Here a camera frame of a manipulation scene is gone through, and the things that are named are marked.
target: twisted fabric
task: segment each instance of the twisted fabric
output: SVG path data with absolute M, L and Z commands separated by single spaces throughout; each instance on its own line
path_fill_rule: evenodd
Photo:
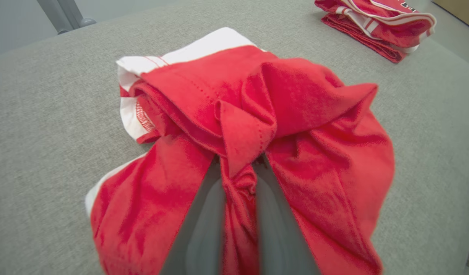
M 370 236 L 394 157 L 369 109 L 376 92 L 251 45 L 142 73 L 129 94 L 154 125 L 142 141 L 156 143 L 95 190 L 91 225 L 103 269 L 158 274 L 218 155 L 223 274 L 258 274 L 251 163 L 265 152 L 322 274 L 380 274 Z

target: gray wall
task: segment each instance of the gray wall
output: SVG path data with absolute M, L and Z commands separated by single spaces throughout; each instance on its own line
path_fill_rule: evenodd
M 36 0 L 0 0 L 0 54 L 54 35 Z

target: folded clothing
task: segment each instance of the folded clothing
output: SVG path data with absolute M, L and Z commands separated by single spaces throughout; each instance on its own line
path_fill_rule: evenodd
M 370 236 L 394 173 L 369 107 L 376 84 L 279 59 L 229 28 L 162 57 L 124 57 L 121 116 L 144 155 L 86 195 L 108 274 L 158 274 L 215 155 L 226 193 L 224 275 L 259 273 L 256 174 L 263 152 L 324 275 L 382 272 Z
M 435 32 L 437 20 L 402 0 L 316 0 L 321 20 L 398 63 Z

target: gray textile surface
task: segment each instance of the gray textile surface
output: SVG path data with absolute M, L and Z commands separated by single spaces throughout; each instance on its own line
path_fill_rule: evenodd
M 374 244 L 388 275 L 461 273 L 469 246 L 469 65 L 432 39 L 395 65 L 320 22 L 309 0 L 198 0 L 0 56 L 0 275 L 101 274 L 84 195 L 140 155 L 123 130 L 114 61 L 229 26 L 280 57 L 376 82 L 396 175 Z

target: red fabric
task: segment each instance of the red fabric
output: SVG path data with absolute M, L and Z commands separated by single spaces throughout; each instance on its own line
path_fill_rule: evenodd
M 436 23 L 431 14 L 418 12 L 403 0 L 315 0 L 315 5 L 328 12 L 322 18 L 325 24 L 347 33 L 394 63 L 406 56 L 406 51 L 401 49 L 418 46 L 420 36 L 423 33 L 429 36 Z M 378 26 L 369 31 L 371 37 L 347 15 L 336 14 L 339 7 L 346 7 L 358 17 L 372 18 L 362 28 L 377 22 Z
M 321 21 L 332 28 L 348 34 L 393 63 L 399 63 L 407 55 L 391 47 L 389 42 L 368 37 L 353 21 L 344 15 L 328 13 Z
M 224 275 L 257 275 L 256 175 L 266 152 L 322 274 L 380 274 L 370 235 L 390 186 L 375 84 L 252 46 L 165 66 L 130 92 L 161 137 L 100 188 L 93 238 L 107 274 L 158 274 L 210 162 L 226 192 Z

